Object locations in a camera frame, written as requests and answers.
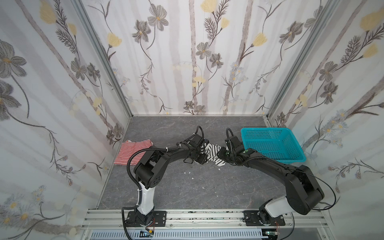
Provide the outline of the black white striped tank top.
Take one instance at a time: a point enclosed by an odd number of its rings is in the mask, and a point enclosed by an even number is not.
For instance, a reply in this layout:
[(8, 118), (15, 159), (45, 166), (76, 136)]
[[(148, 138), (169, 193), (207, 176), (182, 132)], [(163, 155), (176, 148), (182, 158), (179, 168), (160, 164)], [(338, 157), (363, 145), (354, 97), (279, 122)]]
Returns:
[(218, 157), (218, 153), (221, 150), (221, 146), (214, 144), (205, 144), (204, 153), (207, 155), (208, 162), (213, 162), (216, 166), (222, 167), (226, 162)]

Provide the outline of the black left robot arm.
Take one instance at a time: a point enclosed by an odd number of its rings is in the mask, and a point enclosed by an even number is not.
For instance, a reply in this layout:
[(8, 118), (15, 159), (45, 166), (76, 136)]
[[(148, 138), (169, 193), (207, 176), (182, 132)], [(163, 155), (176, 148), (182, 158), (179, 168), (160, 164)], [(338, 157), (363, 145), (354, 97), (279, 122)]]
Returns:
[(138, 203), (134, 210), (136, 221), (142, 226), (147, 226), (154, 218), (154, 195), (155, 188), (162, 180), (166, 169), (170, 163), (175, 161), (192, 160), (201, 165), (208, 160), (206, 146), (209, 140), (194, 134), (190, 138), (177, 143), (174, 148), (150, 147), (134, 154), (143, 153), (143, 157), (130, 170), (130, 163), (127, 164), (127, 172), (131, 180), (138, 187)]

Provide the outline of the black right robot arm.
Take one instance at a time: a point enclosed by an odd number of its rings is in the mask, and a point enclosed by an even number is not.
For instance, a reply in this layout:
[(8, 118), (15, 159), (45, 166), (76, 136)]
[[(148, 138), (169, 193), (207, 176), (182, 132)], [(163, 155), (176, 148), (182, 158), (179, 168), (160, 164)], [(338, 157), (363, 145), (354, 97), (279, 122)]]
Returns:
[(283, 164), (257, 150), (245, 149), (236, 136), (227, 138), (226, 145), (218, 151), (219, 159), (231, 165), (261, 171), (285, 186), (284, 196), (271, 199), (259, 208), (256, 213), (259, 225), (270, 225), (284, 214), (307, 215), (324, 199), (325, 194), (308, 167)]

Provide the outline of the red white striped tank top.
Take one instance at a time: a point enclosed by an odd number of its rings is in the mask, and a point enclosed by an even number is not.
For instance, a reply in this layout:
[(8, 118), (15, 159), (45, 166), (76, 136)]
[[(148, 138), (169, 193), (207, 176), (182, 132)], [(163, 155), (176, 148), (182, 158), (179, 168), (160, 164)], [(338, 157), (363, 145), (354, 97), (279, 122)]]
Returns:
[(126, 142), (122, 143), (114, 164), (125, 166), (134, 153), (151, 146), (153, 146), (153, 142), (151, 140), (144, 140), (141, 142), (132, 142), (127, 140)]

